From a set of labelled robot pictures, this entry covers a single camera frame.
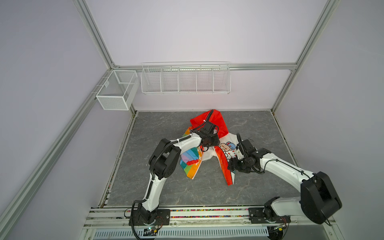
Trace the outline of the colourful rainbow kids jacket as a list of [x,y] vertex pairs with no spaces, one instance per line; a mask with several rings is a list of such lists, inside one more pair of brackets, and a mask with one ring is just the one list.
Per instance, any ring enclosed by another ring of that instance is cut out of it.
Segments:
[[210,110],[190,120],[191,126],[186,130],[185,136],[192,133],[203,133],[203,130],[211,134],[211,138],[202,140],[199,147],[193,147],[181,154],[180,166],[187,177],[194,179],[202,162],[213,157],[218,159],[227,185],[233,185],[235,181],[234,160],[242,159],[239,140],[231,134],[227,128],[221,112]]

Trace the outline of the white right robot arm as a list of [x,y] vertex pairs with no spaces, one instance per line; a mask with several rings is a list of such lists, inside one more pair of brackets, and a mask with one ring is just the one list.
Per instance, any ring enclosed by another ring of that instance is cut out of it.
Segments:
[[264,204],[256,217],[269,223],[288,217],[306,217],[321,225],[339,211],[343,204],[330,179],[324,172],[313,173],[294,166],[271,151],[256,149],[249,140],[238,139],[236,154],[229,160],[229,170],[242,173],[270,172],[281,178],[299,193],[299,197],[274,197]]

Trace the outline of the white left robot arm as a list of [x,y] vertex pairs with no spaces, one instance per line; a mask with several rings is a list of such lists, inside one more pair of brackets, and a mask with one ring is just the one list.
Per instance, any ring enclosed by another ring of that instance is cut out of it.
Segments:
[[193,148],[218,146],[218,133],[218,126],[205,121],[184,137],[176,140],[162,139],[149,159],[150,180],[144,198],[138,202],[138,209],[148,213],[155,211],[165,181],[175,171],[181,154]]

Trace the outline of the white mesh box basket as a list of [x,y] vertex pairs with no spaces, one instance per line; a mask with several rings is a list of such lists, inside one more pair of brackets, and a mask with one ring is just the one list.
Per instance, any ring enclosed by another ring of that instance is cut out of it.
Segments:
[[96,97],[104,110],[129,111],[139,85],[136,71],[112,70]]

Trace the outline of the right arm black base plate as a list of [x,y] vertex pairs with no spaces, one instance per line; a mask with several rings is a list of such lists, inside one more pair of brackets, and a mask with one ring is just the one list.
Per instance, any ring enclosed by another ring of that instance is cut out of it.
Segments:
[[291,222],[289,216],[278,216],[271,208],[253,207],[248,208],[248,211],[252,224],[288,224]]

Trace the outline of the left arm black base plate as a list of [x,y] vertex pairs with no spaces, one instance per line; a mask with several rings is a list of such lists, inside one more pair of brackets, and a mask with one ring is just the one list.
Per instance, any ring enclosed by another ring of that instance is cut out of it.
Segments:
[[144,225],[158,225],[168,226],[171,219],[170,209],[156,209],[152,212],[144,209],[133,210],[129,225],[131,226],[144,226]]

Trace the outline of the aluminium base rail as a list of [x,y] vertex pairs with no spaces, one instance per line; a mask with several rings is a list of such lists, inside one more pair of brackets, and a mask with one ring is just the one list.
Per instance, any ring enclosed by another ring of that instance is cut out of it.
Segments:
[[[136,238],[137,230],[144,229],[150,235],[162,228],[215,228],[215,227],[267,227],[268,237],[236,237],[213,240],[262,239],[262,240],[342,240],[343,234],[334,219],[328,224],[317,225],[305,217],[290,217],[288,224],[252,224],[248,208],[261,206],[221,206],[221,207],[165,207],[170,209],[171,219],[168,226],[129,225],[133,210],[128,207],[108,207],[91,209],[82,229],[81,240],[94,240],[93,236],[100,229],[131,229]],[[203,239],[169,239],[169,240],[203,240]]]

